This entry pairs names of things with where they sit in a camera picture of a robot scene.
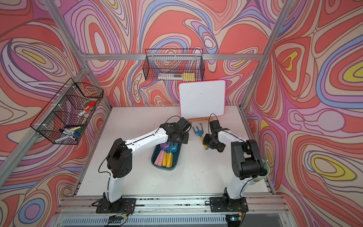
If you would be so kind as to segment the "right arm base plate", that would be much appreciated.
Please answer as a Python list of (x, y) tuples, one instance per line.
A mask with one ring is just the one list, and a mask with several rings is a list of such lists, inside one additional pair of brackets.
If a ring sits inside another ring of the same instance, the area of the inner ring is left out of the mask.
[(238, 212), (246, 213), (249, 211), (245, 197), (232, 200), (224, 197), (210, 197), (208, 201), (211, 212)]

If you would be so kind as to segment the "red marker pen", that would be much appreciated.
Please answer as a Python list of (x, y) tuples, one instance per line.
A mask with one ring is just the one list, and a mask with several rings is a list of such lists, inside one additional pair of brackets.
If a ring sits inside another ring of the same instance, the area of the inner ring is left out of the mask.
[(89, 110), (91, 110), (95, 105), (95, 102), (91, 102), (89, 103), (89, 105), (82, 111), (78, 114), (78, 117), (82, 117), (85, 113), (87, 113)]

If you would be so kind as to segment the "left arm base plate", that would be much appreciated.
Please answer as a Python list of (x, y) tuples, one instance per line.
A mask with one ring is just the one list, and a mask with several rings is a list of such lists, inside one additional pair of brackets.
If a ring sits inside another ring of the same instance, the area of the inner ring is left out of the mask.
[(136, 207), (136, 198), (120, 198), (110, 203), (107, 198), (102, 198), (92, 204), (96, 207), (97, 214), (126, 213), (133, 214)]

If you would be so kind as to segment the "blue marker pen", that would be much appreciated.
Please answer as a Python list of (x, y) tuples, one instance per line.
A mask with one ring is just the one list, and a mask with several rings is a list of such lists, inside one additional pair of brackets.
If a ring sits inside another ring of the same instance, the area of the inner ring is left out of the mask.
[(79, 137), (80, 134), (75, 132), (75, 131), (71, 131), (71, 130), (68, 130), (68, 129), (59, 129), (59, 132), (61, 132), (62, 134), (65, 134), (67, 136), (70, 136), (71, 138), (76, 138), (76, 137)]

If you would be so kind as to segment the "dark teal storage box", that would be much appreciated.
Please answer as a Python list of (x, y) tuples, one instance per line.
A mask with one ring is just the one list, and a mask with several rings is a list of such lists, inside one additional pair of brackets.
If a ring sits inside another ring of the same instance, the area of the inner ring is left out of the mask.
[(178, 162), (181, 143), (165, 143), (156, 145), (151, 156), (151, 163), (159, 169), (173, 170)]

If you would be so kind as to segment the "pink framed whiteboard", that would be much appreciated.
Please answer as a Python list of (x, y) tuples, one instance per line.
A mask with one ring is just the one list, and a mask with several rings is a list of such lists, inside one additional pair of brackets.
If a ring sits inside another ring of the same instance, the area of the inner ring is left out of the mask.
[(179, 85), (180, 113), (186, 119), (222, 116), (226, 106), (226, 82), (208, 80)]

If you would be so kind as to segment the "purple rake pink handle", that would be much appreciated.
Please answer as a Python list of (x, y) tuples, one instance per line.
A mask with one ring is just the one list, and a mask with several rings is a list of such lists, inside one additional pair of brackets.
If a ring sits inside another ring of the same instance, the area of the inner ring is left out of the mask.
[(160, 152), (159, 152), (159, 154), (158, 154), (158, 156), (157, 156), (157, 158), (156, 158), (156, 160), (154, 162), (154, 164), (156, 166), (159, 166), (159, 167), (162, 167), (163, 166), (163, 163), (164, 163), (164, 154), (165, 154), (166, 150), (169, 148), (169, 146), (170, 146), (170, 143), (169, 142), (160, 144), (161, 150), (160, 150)]

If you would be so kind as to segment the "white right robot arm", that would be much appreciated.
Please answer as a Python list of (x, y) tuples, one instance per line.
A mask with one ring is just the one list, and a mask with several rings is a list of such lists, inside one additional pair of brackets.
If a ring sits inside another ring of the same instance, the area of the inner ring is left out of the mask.
[(228, 128), (221, 127), (218, 120), (209, 122), (209, 130), (210, 133), (204, 136), (203, 145), (220, 153), (229, 150), (231, 154), (234, 177), (224, 190), (223, 202), (240, 201), (249, 185), (267, 177), (268, 164), (261, 157), (259, 146), (255, 140), (239, 138)]

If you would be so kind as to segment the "blue rake yellow handle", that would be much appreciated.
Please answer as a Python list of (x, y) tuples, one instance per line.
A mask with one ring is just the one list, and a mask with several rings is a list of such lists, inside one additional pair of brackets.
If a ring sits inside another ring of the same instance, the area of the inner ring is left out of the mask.
[(202, 125), (202, 123), (199, 123), (199, 125), (198, 125), (198, 126), (193, 126), (193, 127), (192, 127), (192, 129), (193, 129), (194, 133), (195, 133), (197, 136), (199, 136), (199, 137), (200, 137), (200, 140), (201, 140), (201, 143), (202, 143), (202, 145), (203, 145), (204, 149), (205, 149), (205, 150), (209, 149), (209, 148), (208, 148), (206, 145), (204, 145), (204, 143), (203, 143), (203, 141), (204, 141), (204, 137), (203, 137), (203, 135), (204, 135), (204, 130), (203, 130), (203, 125)]

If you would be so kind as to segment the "teal rake yellow handle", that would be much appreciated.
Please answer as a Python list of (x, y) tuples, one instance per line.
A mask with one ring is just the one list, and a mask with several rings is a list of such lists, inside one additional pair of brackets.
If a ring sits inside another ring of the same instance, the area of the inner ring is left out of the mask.
[(167, 160), (166, 160), (166, 168), (171, 168), (173, 165), (173, 154), (177, 151), (178, 144), (172, 143), (167, 149)]
[(167, 152), (164, 153), (162, 167), (170, 167), (169, 156), (170, 156), (169, 153), (167, 153)]

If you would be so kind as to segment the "green circuit board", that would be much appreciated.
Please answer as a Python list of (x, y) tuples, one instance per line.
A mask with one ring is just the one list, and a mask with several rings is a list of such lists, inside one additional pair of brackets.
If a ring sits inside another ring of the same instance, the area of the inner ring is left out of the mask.
[(123, 223), (126, 219), (128, 218), (128, 216), (124, 215), (115, 215), (115, 216), (110, 216), (108, 219), (108, 224), (121, 224)]

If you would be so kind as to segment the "yellow eraser in basket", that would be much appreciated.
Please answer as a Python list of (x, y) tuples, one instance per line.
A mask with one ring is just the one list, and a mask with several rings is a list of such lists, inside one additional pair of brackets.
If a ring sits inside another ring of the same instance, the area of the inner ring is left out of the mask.
[(193, 82), (195, 81), (195, 73), (183, 73), (182, 80), (186, 82)]

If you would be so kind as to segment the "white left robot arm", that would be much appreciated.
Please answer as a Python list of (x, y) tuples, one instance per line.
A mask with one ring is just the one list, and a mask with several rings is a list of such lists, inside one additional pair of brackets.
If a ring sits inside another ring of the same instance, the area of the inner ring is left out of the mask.
[(166, 142), (187, 144), (191, 127), (191, 123), (181, 117), (176, 123), (165, 122), (152, 132), (138, 138), (115, 140), (105, 159), (110, 172), (105, 191), (107, 200), (114, 203), (122, 197), (123, 178), (131, 172), (135, 156)]

